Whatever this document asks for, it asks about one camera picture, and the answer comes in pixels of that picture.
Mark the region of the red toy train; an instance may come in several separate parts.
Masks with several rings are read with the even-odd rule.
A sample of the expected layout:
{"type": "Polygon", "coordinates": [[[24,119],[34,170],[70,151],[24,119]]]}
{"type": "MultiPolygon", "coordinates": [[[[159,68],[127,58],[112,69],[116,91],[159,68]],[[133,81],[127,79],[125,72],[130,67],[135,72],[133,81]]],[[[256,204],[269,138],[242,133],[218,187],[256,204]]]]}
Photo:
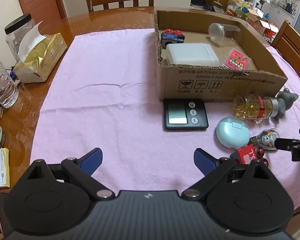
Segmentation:
{"type": "Polygon", "coordinates": [[[230,159],[232,159],[235,163],[247,165],[249,165],[253,160],[260,160],[266,166],[268,166],[269,163],[264,157],[264,154],[264,149],[261,146],[254,146],[252,144],[249,144],[238,150],[235,150],[235,152],[230,155],[230,159]]]}

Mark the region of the boxed items at table edge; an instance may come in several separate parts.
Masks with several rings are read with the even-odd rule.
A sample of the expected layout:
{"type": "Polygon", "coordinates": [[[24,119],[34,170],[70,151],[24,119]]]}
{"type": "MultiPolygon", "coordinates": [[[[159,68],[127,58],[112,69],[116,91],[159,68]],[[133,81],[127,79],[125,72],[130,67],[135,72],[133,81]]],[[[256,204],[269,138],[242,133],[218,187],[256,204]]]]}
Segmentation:
{"type": "Polygon", "coordinates": [[[0,126],[0,188],[10,187],[9,149],[4,148],[5,133],[0,126]]]}

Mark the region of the bottle of yellow capsules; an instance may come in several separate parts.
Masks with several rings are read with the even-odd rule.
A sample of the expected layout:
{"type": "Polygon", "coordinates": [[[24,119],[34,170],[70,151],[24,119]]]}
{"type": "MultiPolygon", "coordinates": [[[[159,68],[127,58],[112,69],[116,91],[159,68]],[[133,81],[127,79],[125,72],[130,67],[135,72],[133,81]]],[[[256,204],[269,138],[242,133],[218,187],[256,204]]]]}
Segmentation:
{"type": "Polygon", "coordinates": [[[235,98],[232,112],[241,120],[274,118],[279,113],[279,103],[276,98],[249,94],[235,98]]]}

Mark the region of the black digital pocket scale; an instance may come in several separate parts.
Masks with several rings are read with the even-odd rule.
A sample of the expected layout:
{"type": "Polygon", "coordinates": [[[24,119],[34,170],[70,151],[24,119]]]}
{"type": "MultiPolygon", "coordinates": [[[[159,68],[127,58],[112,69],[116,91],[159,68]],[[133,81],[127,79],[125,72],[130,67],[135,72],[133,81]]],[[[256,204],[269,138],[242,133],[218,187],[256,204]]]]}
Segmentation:
{"type": "Polygon", "coordinates": [[[164,99],[164,128],[168,131],[206,130],[209,127],[201,99],[164,99]]]}

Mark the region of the clear water bottle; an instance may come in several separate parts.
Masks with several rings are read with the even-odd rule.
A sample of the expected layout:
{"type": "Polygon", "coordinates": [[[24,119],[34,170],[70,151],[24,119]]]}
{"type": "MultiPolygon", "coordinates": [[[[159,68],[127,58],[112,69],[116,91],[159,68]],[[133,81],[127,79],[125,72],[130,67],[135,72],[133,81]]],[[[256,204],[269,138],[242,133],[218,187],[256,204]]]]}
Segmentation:
{"type": "Polygon", "coordinates": [[[10,108],[18,100],[18,97],[17,85],[0,61],[0,105],[4,108],[10,108]]]}

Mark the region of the clear refill case with label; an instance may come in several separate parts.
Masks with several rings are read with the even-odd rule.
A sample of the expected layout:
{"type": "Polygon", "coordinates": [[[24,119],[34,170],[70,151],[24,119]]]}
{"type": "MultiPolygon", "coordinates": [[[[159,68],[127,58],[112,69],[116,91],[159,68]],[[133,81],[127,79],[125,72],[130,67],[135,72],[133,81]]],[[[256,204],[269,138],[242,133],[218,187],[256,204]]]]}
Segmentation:
{"type": "Polygon", "coordinates": [[[246,70],[250,60],[250,57],[232,48],[229,55],[223,61],[222,66],[232,70],[246,70]]]}

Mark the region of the clear plastic jar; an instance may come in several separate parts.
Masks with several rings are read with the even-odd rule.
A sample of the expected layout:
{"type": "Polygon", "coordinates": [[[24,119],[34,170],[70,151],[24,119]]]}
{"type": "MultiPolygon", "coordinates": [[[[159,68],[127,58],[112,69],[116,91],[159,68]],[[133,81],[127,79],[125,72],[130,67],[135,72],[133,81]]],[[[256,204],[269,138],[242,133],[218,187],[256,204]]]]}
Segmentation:
{"type": "Polygon", "coordinates": [[[211,23],[208,28],[208,35],[212,42],[220,43],[227,38],[235,39],[240,31],[240,28],[236,25],[211,23]]]}

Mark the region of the cardboard box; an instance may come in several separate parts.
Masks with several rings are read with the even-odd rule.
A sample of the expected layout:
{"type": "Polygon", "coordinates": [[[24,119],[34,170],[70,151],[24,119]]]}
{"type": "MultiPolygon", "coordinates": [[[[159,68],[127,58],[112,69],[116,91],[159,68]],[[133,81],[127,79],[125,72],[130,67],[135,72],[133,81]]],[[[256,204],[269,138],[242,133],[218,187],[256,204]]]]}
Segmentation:
{"type": "Polygon", "coordinates": [[[158,98],[275,96],[287,77],[247,22],[212,12],[154,13],[158,98]]]}

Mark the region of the translucent white plastic box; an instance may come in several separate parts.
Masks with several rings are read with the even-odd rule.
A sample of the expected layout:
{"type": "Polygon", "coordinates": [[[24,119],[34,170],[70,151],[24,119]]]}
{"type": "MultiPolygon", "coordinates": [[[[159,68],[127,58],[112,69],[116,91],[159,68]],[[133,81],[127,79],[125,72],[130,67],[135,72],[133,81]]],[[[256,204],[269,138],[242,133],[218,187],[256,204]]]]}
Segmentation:
{"type": "Polygon", "coordinates": [[[221,62],[208,43],[175,43],[166,47],[168,64],[219,67],[221,62]]]}

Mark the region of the gold tissue pack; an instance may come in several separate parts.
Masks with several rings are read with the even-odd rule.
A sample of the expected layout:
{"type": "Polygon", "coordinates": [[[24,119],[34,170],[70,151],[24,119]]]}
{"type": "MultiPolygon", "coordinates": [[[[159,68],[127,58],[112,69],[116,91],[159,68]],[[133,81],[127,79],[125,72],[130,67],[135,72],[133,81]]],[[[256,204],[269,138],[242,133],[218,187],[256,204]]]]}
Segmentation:
{"type": "Polygon", "coordinates": [[[61,33],[42,35],[39,26],[36,24],[19,46],[19,62],[13,72],[22,83],[45,82],[68,48],[61,33]]]}

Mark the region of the wooden chair at right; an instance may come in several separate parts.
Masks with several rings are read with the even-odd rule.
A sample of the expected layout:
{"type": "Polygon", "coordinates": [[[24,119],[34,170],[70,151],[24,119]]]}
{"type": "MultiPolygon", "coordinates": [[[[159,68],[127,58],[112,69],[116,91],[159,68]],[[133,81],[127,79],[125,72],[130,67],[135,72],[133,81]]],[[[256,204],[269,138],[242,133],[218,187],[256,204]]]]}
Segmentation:
{"type": "Polygon", "coordinates": [[[288,21],[283,22],[271,45],[300,77],[300,34],[288,21]]]}

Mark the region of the correction tape dispenser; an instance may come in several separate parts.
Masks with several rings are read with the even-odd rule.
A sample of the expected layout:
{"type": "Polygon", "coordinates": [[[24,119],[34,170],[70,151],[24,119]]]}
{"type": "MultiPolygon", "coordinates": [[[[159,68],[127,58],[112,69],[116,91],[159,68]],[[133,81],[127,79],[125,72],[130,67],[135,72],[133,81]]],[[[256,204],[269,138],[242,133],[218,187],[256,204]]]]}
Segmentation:
{"type": "Polygon", "coordinates": [[[267,151],[275,151],[276,147],[274,145],[274,142],[279,137],[280,134],[276,129],[266,129],[263,130],[260,134],[251,137],[249,139],[249,144],[252,144],[254,146],[260,146],[267,151]]]}

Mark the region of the blue toy train car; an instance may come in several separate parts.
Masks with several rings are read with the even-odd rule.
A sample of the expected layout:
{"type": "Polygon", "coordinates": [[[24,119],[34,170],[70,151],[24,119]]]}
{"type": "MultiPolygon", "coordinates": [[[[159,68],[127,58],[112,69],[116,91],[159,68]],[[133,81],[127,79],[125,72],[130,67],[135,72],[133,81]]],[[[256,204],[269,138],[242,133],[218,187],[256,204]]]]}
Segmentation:
{"type": "Polygon", "coordinates": [[[163,49],[166,49],[168,44],[184,43],[184,41],[185,36],[180,30],[165,29],[161,33],[161,46],[163,49]]]}

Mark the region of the grey cat figurine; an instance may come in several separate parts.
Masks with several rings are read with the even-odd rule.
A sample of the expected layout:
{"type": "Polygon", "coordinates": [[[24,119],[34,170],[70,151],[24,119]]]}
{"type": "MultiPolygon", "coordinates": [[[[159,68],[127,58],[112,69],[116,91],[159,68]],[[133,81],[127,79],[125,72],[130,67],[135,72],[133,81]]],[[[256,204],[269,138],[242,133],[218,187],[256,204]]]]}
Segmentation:
{"type": "Polygon", "coordinates": [[[288,111],[293,103],[299,98],[299,95],[292,93],[288,88],[284,88],[283,91],[279,91],[276,99],[279,104],[279,110],[275,116],[275,120],[278,121],[285,116],[286,111],[288,111]]]}

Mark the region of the pink tablecloth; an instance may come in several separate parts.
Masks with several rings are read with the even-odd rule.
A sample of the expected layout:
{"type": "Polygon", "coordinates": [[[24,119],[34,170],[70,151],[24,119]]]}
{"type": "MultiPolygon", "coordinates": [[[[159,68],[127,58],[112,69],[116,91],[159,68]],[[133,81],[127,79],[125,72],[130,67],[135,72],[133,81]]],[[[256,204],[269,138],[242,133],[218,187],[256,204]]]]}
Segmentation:
{"type": "Polygon", "coordinates": [[[103,162],[94,178],[119,192],[184,191],[203,176],[193,162],[197,148],[229,156],[215,134],[232,114],[229,103],[206,103],[205,131],[164,129],[155,45],[153,29],[76,36],[40,109],[31,159],[60,163],[98,147],[103,162]]]}

